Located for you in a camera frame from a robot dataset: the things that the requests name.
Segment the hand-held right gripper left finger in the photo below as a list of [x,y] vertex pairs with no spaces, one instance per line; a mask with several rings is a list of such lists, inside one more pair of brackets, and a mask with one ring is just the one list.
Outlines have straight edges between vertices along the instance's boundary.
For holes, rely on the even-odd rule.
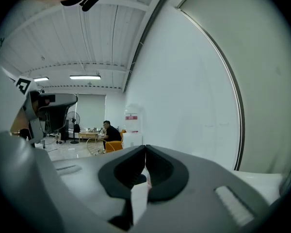
[[131,188],[145,167],[144,146],[54,161],[65,231],[146,231],[147,214],[133,224]]

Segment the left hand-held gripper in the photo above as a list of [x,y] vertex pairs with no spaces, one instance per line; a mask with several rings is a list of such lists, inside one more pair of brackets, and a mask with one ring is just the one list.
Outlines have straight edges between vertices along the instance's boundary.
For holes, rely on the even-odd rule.
[[43,131],[53,133],[65,126],[68,110],[77,101],[75,94],[41,94],[30,78],[20,76],[13,82],[0,67],[0,132],[27,129],[29,143],[38,143]]

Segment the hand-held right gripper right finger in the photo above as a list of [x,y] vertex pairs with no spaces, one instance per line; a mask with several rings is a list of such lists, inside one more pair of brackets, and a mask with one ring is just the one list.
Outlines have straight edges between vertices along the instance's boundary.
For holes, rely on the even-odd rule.
[[135,233],[250,233],[266,200],[219,164],[148,145],[152,187]]

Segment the pink white bottle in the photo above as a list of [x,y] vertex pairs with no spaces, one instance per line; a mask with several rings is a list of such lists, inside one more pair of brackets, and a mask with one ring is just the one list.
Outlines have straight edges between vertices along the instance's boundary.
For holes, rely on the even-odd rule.
[[151,187],[150,176],[148,173],[142,173],[137,184],[131,190],[131,206],[133,215],[133,224],[135,225],[142,217],[147,208],[148,193]]

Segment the black standing fan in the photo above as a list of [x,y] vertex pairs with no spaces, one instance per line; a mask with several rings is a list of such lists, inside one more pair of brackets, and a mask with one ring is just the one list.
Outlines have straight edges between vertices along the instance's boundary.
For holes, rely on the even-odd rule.
[[76,134],[79,134],[81,132],[80,116],[77,112],[71,111],[71,112],[68,112],[66,116],[66,120],[68,120],[68,129],[72,131],[72,134],[73,134],[73,140],[70,143],[78,144],[79,140],[76,139]]

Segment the low wooden table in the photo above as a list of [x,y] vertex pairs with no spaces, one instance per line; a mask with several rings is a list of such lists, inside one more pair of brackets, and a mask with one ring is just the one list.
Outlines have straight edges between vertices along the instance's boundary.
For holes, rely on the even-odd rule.
[[98,139],[102,138],[104,135],[98,132],[80,132],[78,133],[79,141],[84,141],[85,139],[93,139],[97,142]]

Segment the white water dispenser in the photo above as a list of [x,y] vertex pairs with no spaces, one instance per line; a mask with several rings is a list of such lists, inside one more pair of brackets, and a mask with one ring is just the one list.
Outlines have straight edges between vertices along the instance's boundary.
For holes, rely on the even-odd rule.
[[123,148],[129,148],[133,146],[140,146],[143,144],[143,136],[140,132],[123,133]]

